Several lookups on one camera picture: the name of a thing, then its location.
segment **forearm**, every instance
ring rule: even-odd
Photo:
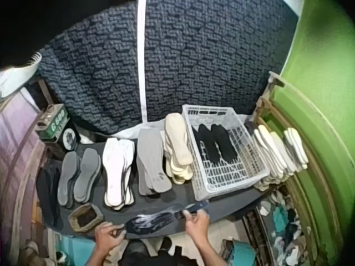
[[[195,243],[205,266],[226,266],[227,263],[217,254],[208,241]]]
[[[106,255],[98,251],[96,247],[92,252],[89,260],[86,262],[85,266],[101,266],[104,265]]]

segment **white plastic basket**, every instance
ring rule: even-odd
[[[188,145],[194,158],[191,165],[194,172],[192,186],[197,201],[250,187],[269,175],[270,170],[262,161],[251,136],[233,108],[183,105],[182,115],[189,134]],[[200,156],[192,131],[192,127],[198,131],[200,124],[208,129],[211,129],[212,124],[222,125],[229,132],[238,154],[236,163],[227,163],[221,156],[220,162],[213,164],[206,157],[203,142]]]

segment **person's left hand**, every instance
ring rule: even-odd
[[[117,247],[124,239],[126,230],[115,237],[117,231],[124,227],[123,224],[114,226],[112,223],[104,222],[95,228],[96,247],[95,251],[102,256],[107,256],[111,249]]]

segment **floor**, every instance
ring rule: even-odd
[[[221,250],[221,243],[223,239],[235,239],[242,242],[248,242],[248,237],[243,225],[242,220],[235,220],[234,217],[228,216],[216,223],[213,223],[209,227],[209,241],[213,248],[219,253]],[[203,266],[204,263],[202,258],[192,242],[191,238],[185,233],[173,234],[170,236],[173,246],[169,253],[174,254],[175,246],[179,245],[182,247],[182,254],[191,258],[196,259],[199,266]],[[145,239],[143,242],[147,245],[150,255],[156,255],[156,251],[159,249],[163,238],[152,238]],[[117,261],[120,259],[123,250],[125,249],[126,243],[123,243],[117,249],[114,249],[110,257],[107,257],[107,262],[105,265],[117,265]]]

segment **table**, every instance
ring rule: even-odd
[[[96,144],[79,144],[77,148],[77,153],[79,157],[82,157],[85,149],[92,148],[97,150],[98,154],[102,156],[104,146],[104,142]],[[183,185],[173,184],[173,188],[165,193],[149,197],[141,196],[138,191],[138,173],[135,167],[135,161],[133,161],[130,182],[132,184],[131,187],[134,194],[134,203],[130,206],[123,207],[120,211],[114,211],[107,207],[104,203],[105,175],[105,170],[102,169],[102,173],[99,175],[95,184],[93,185],[89,202],[100,208],[106,221],[112,222],[114,224],[125,223],[129,219],[139,214],[152,214],[161,211],[165,208],[170,207],[172,204],[179,204],[181,205],[181,207],[185,207],[191,203],[196,202],[191,182],[186,182]],[[210,199],[208,210],[210,215],[210,222],[216,222],[236,212],[242,213],[242,215],[244,215],[246,210],[253,208],[262,196],[262,192],[251,187],[245,190],[239,190],[220,197]],[[72,228],[68,221],[68,216],[75,208],[79,206],[79,203],[75,203],[73,209],[66,209],[61,206],[60,219],[58,220],[57,225],[51,228],[59,232],[60,234],[67,236],[84,236],[87,238],[93,238],[94,232],[89,232],[88,234],[82,235],[72,231]],[[128,239],[162,237],[179,233],[184,229],[184,220],[179,220],[170,223],[168,226],[156,231],[153,234],[142,236],[128,233],[126,237]]]

